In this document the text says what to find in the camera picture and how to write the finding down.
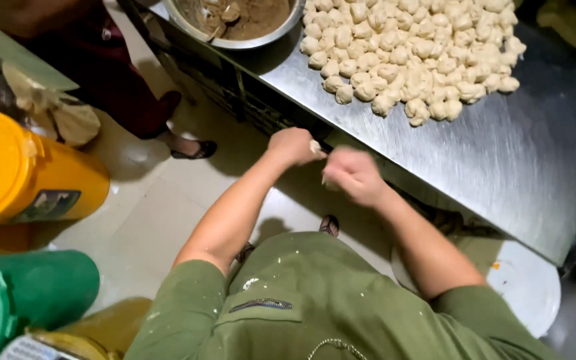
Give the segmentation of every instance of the green bucket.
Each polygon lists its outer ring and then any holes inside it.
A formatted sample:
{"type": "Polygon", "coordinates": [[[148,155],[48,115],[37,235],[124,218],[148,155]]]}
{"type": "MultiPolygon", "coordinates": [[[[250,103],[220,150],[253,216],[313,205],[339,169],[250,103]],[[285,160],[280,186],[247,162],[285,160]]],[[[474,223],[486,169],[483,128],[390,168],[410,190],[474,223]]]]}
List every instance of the green bucket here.
{"type": "Polygon", "coordinates": [[[26,326],[53,330],[78,320],[98,292],[99,272],[82,252],[0,256],[0,349],[26,326]]]}

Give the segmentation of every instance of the man's arm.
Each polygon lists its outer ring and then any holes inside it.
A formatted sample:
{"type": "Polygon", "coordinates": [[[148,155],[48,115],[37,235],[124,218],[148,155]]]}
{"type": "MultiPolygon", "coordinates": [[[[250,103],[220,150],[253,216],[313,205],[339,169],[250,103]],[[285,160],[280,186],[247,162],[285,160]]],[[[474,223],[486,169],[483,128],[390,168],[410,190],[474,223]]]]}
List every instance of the man's arm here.
{"type": "Polygon", "coordinates": [[[296,127],[274,134],[261,159],[208,209],[174,265],[199,259],[227,274],[232,260],[250,238],[264,198],[279,176],[293,165],[325,157],[310,150],[311,140],[308,130],[296,127]]]}
{"type": "Polygon", "coordinates": [[[0,29],[32,38],[84,16],[101,0],[0,0],[0,29]]]}
{"type": "Polygon", "coordinates": [[[468,258],[382,180],[368,153],[335,150],[324,178],[384,218],[396,236],[406,269],[426,299],[460,286],[486,285],[468,258]]]}

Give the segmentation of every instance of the stainless steel bowl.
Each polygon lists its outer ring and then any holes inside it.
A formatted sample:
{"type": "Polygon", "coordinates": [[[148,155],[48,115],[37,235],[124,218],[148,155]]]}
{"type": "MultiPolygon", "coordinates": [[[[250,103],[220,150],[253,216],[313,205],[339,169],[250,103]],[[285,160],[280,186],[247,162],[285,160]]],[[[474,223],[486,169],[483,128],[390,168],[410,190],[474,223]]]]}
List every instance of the stainless steel bowl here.
{"type": "MultiPolygon", "coordinates": [[[[172,20],[174,20],[182,30],[197,40],[206,42],[210,36],[199,30],[199,24],[194,16],[194,14],[198,13],[198,7],[201,6],[200,1],[201,0],[164,0],[164,5],[172,20]]],[[[306,4],[306,0],[288,0],[288,2],[291,7],[288,19],[270,34],[250,40],[224,40],[214,38],[211,41],[211,45],[222,49],[245,50],[270,44],[278,38],[283,37],[290,29],[297,25],[303,13],[303,7],[306,4]]]]}

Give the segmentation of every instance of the foot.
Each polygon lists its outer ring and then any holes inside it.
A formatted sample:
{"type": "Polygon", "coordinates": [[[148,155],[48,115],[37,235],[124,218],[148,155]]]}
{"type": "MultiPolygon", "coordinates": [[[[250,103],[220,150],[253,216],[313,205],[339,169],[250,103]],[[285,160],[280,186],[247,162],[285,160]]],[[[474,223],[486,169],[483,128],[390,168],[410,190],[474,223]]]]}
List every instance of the foot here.
{"type": "Polygon", "coordinates": [[[181,102],[181,93],[178,91],[169,91],[159,99],[159,102],[165,105],[168,110],[168,118],[171,118],[175,109],[181,102]]]}
{"type": "Polygon", "coordinates": [[[170,155],[175,159],[206,159],[210,158],[215,151],[217,151],[215,142],[188,140],[181,136],[175,140],[173,146],[170,146],[170,155]]]}
{"type": "Polygon", "coordinates": [[[326,215],[319,226],[320,233],[330,234],[334,237],[339,236],[339,220],[334,215],[326,215]]]}
{"type": "Polygon", "coordinates": [[[235,257],[235,260],[237,260],[238,263],[243,264],[244,261],[252,254],[254,249],[255,246],[251,243],[245,244],[244,248],[235,257]]]}

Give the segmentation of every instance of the man's right hand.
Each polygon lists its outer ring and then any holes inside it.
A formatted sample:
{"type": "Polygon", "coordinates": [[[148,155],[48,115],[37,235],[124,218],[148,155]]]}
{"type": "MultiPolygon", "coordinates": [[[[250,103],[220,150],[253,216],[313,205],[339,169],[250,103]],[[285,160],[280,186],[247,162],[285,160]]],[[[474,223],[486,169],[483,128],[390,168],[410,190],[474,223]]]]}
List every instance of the man's right hand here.
{"type": "Polygon", "coordinates": [[[327,183],[337,185],[361,206],[376,208],[384,196],[394,192],[379,175],[372,156],[351,147],[336,148],[323,171],[327,183]]]}

